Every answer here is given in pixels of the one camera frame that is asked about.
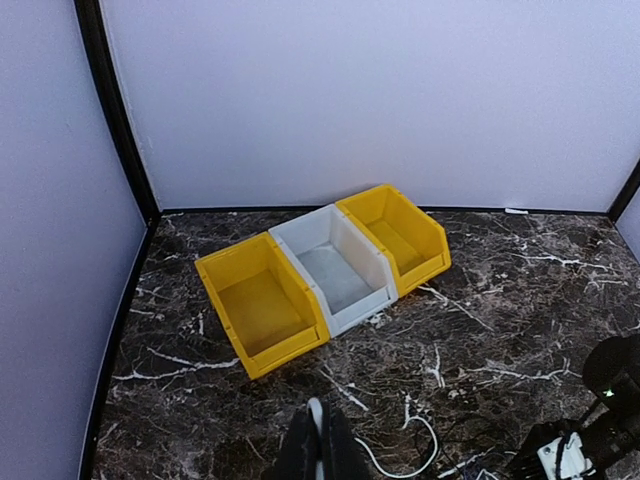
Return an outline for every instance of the empty bin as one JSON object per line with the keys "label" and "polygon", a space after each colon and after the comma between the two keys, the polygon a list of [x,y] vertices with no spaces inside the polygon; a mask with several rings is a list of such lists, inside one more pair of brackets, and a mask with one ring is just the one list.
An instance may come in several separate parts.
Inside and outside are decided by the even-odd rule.
{"label": "empty bin", "polygon": [[451,266],[444,228],[391,185],[336,205],[389,258],[401,297]]}
{"label": "empty bin", "polygon": [[268,233],[196,261],[252,379],[329,340],[320,306]]}
{"label": "empty bin", "polygon": [[311,286],[332,337],[398,299],[387,258],[335,205],[269,233]]}

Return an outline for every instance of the black edge strip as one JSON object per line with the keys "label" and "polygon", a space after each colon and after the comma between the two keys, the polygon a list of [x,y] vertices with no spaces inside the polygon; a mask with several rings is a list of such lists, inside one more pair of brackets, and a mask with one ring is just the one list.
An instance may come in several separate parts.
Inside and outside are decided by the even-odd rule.
{"label": "black edge strip", "polygon": [[129,279],[127,280],[127,284],[124,288],[122,300],[118,306],[118,311],[113,322],[113,328],[111,329],[111,335],[107,341],[107,349],[105,350],[104,359],[100,368],[96,392],[93,398],[93,405],[91,406],[91,412],[89,413],[87,432],[84,439],[82,459],[80,461],[79,478],[81,480],[91,479],[102,412],[104,411],[104,406],[107,401],[111,375],[118,356],[118,348],[120,346],[122,333],[124,332],[125,321],[129,313],[129,308],[131,307],[131,302],[133,301],[133,297],[136,293],[136,286],[138,285],[138,278],[140,277],[142,266],[147,259],[149,247],[151,246],[151,242],[159,223],[160,218],[155,218],[147,228],[144,239],[140,245],[140,250],[138,251],[138,255],[133,264],[133,268],[131,269]]}
{"label": "black edge strip", "polygon": [[624,212],[624,209],[627,208],[627,205],[629,205],[629,202],[631,202],[631,199],[636,194],[638,187],[640,187],[640,160],[638,160],[636,168],[631,172],[627,182],[624,184],[624,187],[622,187],[622,190],[620,190],[620,193],[613,201],[611,208],[609,208],[609,211],[607,212],[607,215],[612,222],[615,223],[618,221],[622,212]]}
{"label": "black edge strip", "polygon": [[[310,212],[324,205],[309,206],[278,206],[278,207],[206,207],[206,208],[170,208],[162,211],[163,215],[180,215],[191,213],[229,213],[229,212]],[[504,208],[476,208],[476,207],[431,207],[418,206],[428,212],[469,212],[469,213],[505,213]],[[526,209],[531,215],[580,215],[603,217],[605,212],[573,211],[573,210],[540,210]]]}
{"label": "black edge strip", "polygon": [[75,0],[75,6],[102,111],[131,191],[145,222],[149,225],[159,217],[160,211],[144,171],[122,100],[104,29],[100,2],[99,0]]}

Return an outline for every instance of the marble table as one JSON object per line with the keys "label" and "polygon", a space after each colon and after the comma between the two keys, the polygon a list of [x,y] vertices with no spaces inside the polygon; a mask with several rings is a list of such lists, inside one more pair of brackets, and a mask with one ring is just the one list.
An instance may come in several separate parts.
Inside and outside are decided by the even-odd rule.
{"label": "marble table", "polygon": [[[193,262],[300,214],[162,219],[111,379],[95,480],[258,479],[312,396],[340,407],[392,472],[428,453],[424,427],[400,429],[421,414],[446,456],[418,478],[460,478],[453,464],[478,454],[469,473],[482,465],[506,478],[532,424],[577,417],[592,401],[580,380],[589,351],[640,328],[640,266],[606,218],[435,212],[448,272],[251,382]],[[637,472],[631,454],[609,475]]]}

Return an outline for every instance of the yellow bin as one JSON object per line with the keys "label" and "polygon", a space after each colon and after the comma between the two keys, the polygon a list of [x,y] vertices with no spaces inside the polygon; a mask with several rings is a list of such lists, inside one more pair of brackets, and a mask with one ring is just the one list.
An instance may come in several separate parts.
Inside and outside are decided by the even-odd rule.
{"label": "yellow bin", "polygon": [[451,266],[444,228],[391,185],[336,205],[387,256],[399,296]]}
{"label": "yellow bin", "polygon": [[268,233],[196,268],[251,379],[329,341],[315,296]]}

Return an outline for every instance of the white bin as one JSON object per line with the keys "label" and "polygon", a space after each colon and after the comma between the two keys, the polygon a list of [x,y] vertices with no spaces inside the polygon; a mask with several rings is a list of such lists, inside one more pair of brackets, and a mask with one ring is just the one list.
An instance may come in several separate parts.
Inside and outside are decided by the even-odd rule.
{"label": "white bin", "polygon": [[316,295],[332,337],[398,299],[387,257],[335,205],[269,233]]}

